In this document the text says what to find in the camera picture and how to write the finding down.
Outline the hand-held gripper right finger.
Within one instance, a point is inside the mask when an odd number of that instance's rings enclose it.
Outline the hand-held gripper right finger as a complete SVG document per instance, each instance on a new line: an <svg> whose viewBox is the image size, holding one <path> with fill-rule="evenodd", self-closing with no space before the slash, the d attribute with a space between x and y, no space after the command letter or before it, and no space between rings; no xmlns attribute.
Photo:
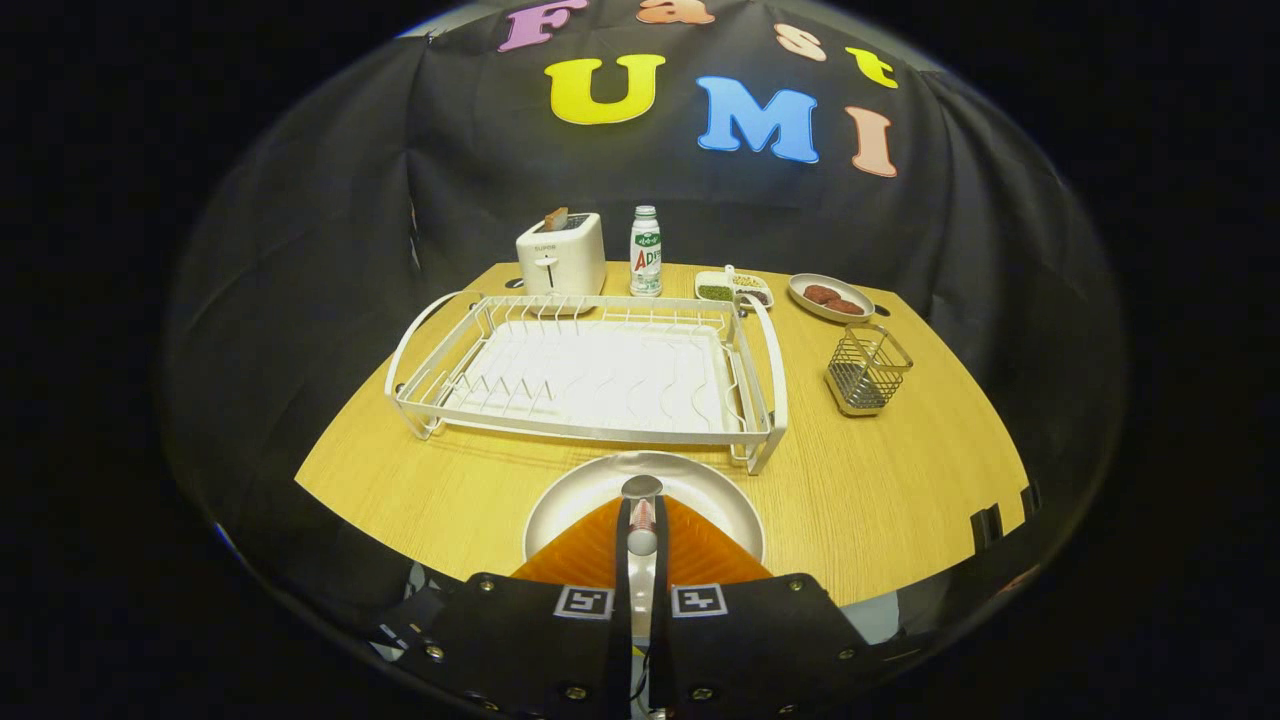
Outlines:
<svg viewBox="0 0 1280 720"><path fill-rule="evenodd" d="M870 646L813 577L749 577L750 555L676 498L660 498L655 519L653 707L805 719L868 684Z"/></svg>

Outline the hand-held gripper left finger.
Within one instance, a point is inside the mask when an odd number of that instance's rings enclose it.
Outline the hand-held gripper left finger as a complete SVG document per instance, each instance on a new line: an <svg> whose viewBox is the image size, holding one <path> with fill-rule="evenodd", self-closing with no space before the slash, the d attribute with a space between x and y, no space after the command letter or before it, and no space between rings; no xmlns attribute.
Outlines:
<svg viewBox="0 0 1280 720"><path fill-rule="evenodd" d="M390 666L492 719L626 719L632 621L623 500L596 511L586 580L480 571L449 592L422 588L385 614Z"/></svg>

